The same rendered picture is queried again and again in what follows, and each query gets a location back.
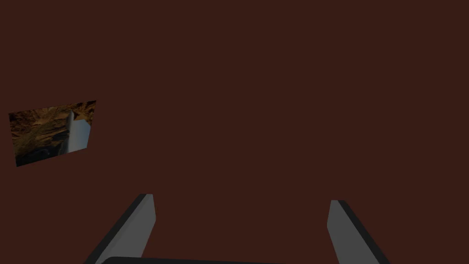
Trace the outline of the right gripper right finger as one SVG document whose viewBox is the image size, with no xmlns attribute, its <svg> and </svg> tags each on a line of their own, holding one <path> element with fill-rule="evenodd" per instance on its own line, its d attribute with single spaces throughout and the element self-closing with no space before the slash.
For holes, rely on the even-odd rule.
<svg viewBox="0 0 469 264">
<path fill-rule="evenodd" d="M 327 230 L 339 264 L 391 264 L 346 201 L 331 200 Z"/>
</svg>

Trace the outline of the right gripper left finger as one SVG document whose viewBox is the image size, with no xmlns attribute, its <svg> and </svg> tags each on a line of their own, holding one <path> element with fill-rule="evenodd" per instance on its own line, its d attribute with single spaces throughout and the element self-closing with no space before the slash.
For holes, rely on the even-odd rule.
<svg viewBox="0 0 469 264">
<path fill-rule="evenodd" d="M 102 264 L 111 257 L 141 257 L 155 221 L 153 195 L 139 194 L 90 253 L 84 264 Z"/>
</svg>

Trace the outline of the brown waterfall wall picture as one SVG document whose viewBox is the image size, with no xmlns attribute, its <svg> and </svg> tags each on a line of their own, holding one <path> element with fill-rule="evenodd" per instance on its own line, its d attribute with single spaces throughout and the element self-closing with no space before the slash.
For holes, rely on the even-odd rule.
<svg viewBox="0 0 469 264">
<path fill-rule="evenodd" d="M 9 113 L 16 166 L 86 149 L 96 101 Z"/>
</svg>

